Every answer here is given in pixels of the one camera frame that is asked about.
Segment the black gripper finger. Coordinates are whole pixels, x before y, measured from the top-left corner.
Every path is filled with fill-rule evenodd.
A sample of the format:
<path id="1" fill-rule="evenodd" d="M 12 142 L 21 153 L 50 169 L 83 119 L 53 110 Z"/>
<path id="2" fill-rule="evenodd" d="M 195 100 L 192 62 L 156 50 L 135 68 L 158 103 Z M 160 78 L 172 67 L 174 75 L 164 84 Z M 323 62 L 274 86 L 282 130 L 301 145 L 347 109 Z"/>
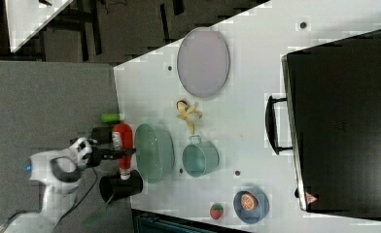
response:
<path id="1" fill-rule="evenodd" d="M 136 152 L 136 149 L 130 149 L 130 150 L 114 150 L 110 155 L 109 158 L 116 160 L 121 159 L 124 157 L 129 157 L 133 155 Z"/>

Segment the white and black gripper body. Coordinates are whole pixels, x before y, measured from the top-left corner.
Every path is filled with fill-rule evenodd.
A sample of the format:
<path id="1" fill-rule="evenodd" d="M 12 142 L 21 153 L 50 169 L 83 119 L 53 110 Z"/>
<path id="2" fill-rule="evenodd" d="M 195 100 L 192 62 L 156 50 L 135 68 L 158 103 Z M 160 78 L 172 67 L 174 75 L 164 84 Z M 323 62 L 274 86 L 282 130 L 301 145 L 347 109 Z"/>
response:
<path id="1" fill-rule="evenodd" d="M 111 152 L 108 148 L 102 148 L 96 140 L 86 137 L 72 139 L 69 150 L 75 153 L 74 160 L 79 169 L 99 166 Z"/>

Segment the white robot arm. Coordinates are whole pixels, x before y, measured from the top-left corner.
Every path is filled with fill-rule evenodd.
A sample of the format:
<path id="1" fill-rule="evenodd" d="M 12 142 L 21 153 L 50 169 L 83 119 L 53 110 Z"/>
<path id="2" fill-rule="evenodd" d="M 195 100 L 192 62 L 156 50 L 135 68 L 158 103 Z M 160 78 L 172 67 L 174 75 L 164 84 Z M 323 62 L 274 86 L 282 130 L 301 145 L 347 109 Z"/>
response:
<path id="1" fill-rule="evenodd" d="M 128 157 L 135 149 L 100 149 L 98 142 L 76 138 L 63 150 L 38 152 L 29 157 L 29 180 L 45 186 L 38 212 L 18 212 L 0 226 L 0 233 L 53 233 L 54 229 L 80 201 L 78 189 L 83 171 L 94 169 L 102 160 Z"/>

